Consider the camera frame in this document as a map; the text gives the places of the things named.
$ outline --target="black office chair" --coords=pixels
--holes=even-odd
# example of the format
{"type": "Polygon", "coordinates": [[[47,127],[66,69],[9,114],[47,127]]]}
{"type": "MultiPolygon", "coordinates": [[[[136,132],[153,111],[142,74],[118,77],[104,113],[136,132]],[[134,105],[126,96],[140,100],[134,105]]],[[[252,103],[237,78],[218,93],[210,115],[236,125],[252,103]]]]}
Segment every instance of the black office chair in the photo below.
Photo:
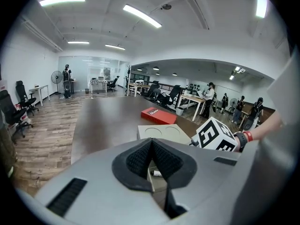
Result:
{"type": "Polygon", "coordinates": [[[15,89],[17,90],[17,93],[20,97],[19,104],[21,108],[28,108],[28,111],[31,112],[32,115],[34,116],[34,110],[39,111],[38,108],[32,105],[36,101],[36,98],[32,97],[32,94],[34,94],[34,92],[30,94],[31,98],[28,99],[23,82],[17,81],[16,84],[17,85],[15,89]]]}
{"type": "Polygon", "coordinates": [[[10,95],[6,90],[0,92],[0,106],[1,110],[4,113],[5,121],[7,124],[14,125],[15,123],[18,123],[15,128],[15,132],[12,135],[12,140],[15,143],[15,139],[13,138],[14,135],[18,131],[21,131],[22,136],[25,137],[25,135],[23,134],[23,128],[28,126],[31,126],[33,128],[33,125],[29,124],[28,122],[21,121],[21,117],[26,113],[26,108],[16,110],[13,102],[11,101],[10,95]]]}
{"type": "Polygon", "coordinates": [[[149,97],[145,97],[146,100],[156,103],[158,102],[158,96],[160,95],[160,89],[155,88],[149,97]]]}
{"type": "Polygon", "coordinates": [[[119,76],[117,76],[117,78],[115,78],[111,84],[107,85],[108,86],[107,90],[116,91],[116,82],[117,82],[118,78],[119,78],[119,76]]]}
{"type": "Polygon", "coordinates": [[[163,95],[160,95],[157,99],[158,101],[160,102],[160,105],[162,107],[167,107],[167,105],[172,105],[174,100],[175,100],[175,97],[177,95],[179,95],[179,93],[181,92],[181,88],[180,88],[180,85],[175,85],[172,89],[172,91],[170,92],[170,96],[163,96],[163,95]]]}
{"type": "Polygon", "coordinates": [[[152,85],[150,86],[150,88],[148,89],[147,92],[141,92],[141,96],[143,96],[143,97],[150,97],[151,94],[153,93],[154,89],[157,89],[157,88],[159,88],[159,85],[158,85],[158,84],[152,84],[152,85]]]}

